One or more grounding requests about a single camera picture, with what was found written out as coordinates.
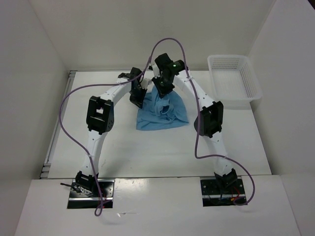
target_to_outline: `white wall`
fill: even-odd
[[[179,39],[190,68],[247,54],[274,0],[30,0],[68,69],[143,68],[153,45]],[[181,58],[174,42],[167,51]]]
[[[0,235],[13,235],[38,178],[67,72],[27,0],[0,7]]]
[[[250,52],[263,90],[255,119],[274,174],[315,172],[315,11],[277,0]]]

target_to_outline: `white basket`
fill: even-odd
[[[239,55],[208,57],[214,97],[226,102],[260,99],[262,91],[250,60]]]

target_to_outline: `purple cable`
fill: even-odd
[[[184,48],[183,46],[181,45],[181,43],[175,39],[175,38],[163,38],[161,39],[160,41],[158,41],[155,46],[153,47],[152,51],[151,51],[151,55],[149,56],[149,59],[147,61],[147,64],[144,68],[144,70],[141,72],[140,75],[136,76],[135,78],[133,78],[132,80],[129,80],[129,81],[126,81],[126,82],[122,82],[122,83],[115,83],[115,84],[93,84],[93,85],[84,85],[84,86],[81,86],[81,87],[78,87],[74,90],[72,90],[71,92],[69,92],[62,100],[61,102],[61,105],[60,105],[60,109],[59,109],[59,124],[60,124],[60,127],[61,129],[63,130],[63,132],[73,141],[75,142],[77,145],[79,145],[85,152],[86,154],[88,155],[89,159],[90,159],[90,163],[91,163],[91,166],[92,166],[92,171],[93,171],[93,174],[94,174],[94,178],[95,178],[95,181],[96,181],[96,185],[97,185],[97,190],[98,190],[98,194],[100,196],[102,196],[102,191],[100,189],[100,186],[99,186],[99,183],[98,183],[98,180],[97,180],[97,176],[96,176],[96,172],[95,172],[95,168],[94,168],[94,165],[93,165],[93,161],[92,161],[92,157],[91,157],[91,154],[89,153],[89,151],[79,142],[77,141],[75,138],[73,138],[67,131],[66,129],[64,128],[63,126],[63,122],[62,122],[62,119],[61,119],[61,116],[62,116],[62,109],[63,109],[63,105],[66,101],[66,99],[71,95],[73,94],[74,92],[80,90],[80,89],[84,89],[84,88],[88,88],[88,87],[97,87],[97,86],[118,86],[118,85],[124,85],[124,84],[127,84],[127,83],[130,83],[138,78],[140,78],[142,75],[144,75],[144,73],[146,72],[151,60],[152,60],[152,56],[153,56],[153,53],[156,49],[156,47],[158,46],[158,44],[160,44],[161,42],[163,41],[166,41],[166,40],[172,40],[172,41],[175,41],[181,48],[182,50],[182,53],[183,53],[183,58],[184,58],[184,64],[185,64],[185,71],[186,71],[186,74],[187,74],[187,78],[189,79],[190,76],[189,76],[189,73],[188,73],[188,69],[187,69],[187,63],[186,63],[186,56],[185,56],[185,51],[184,51]],[[201,156],[201,157],[198,157],[197,155],[197,150],[198,150],[198,142],[199,142],[199,134],[200,134],[200,106],[199,106],[199,102],[198,102],[198,95],[197,95],[197,91],[196,91],[196,88],[193,84],[193,82],[191,80],[189,80],[190,83],[191,83],[191,86],[192,86],[192,89],[193,89],[193,92],[194,92],[194,95],[195,95],[195,98],[196,98],[196,103],[197,103],[197,111],[198,111],[198,126],[197,126],[197,137],[196,137],[196,143],[195,143],[195,152],[194,152],[194,155],[195,155],[195,158],[197,159],[202,159],[202,158],[206,158],[206,157],[222,157],[222,158],[225,158],[227,160],[230,160],[234,163],[236,163],[237,165],[239,165],[247,174],[248,176],[250,177],[251,181],[252,181],[252,186],[253,186],[253,190],[252,190],[252,195],[251,197],[248,199],[247,202],[243,203],[243,204],[236,204],[235,203],[235,200],[233,201],[233,203],[235,205],[246,205],[247,203],[249,203],[252,198],[254,197],[254,194],[255,194],[255,183],[254,183],[254,180],[252,178],[252,176],[250,175],[250,173],[245,169],[244,166],[242,166],[239,162],[233,160],[233,159],[230,159],[226,156],[223,156],[223,155],[219,155],[219,154],[213,154],[213,155],[206,155],[206,156]],[[97,208],[95,209],[95,212],[94,212],[94,215],[95,216],[100,216],[102,214],[102,210],[103,210],[103,206],[104,204],[106,203],[107,201],[103,201],[103,198],[100,198],[100,205],[97,206]]]

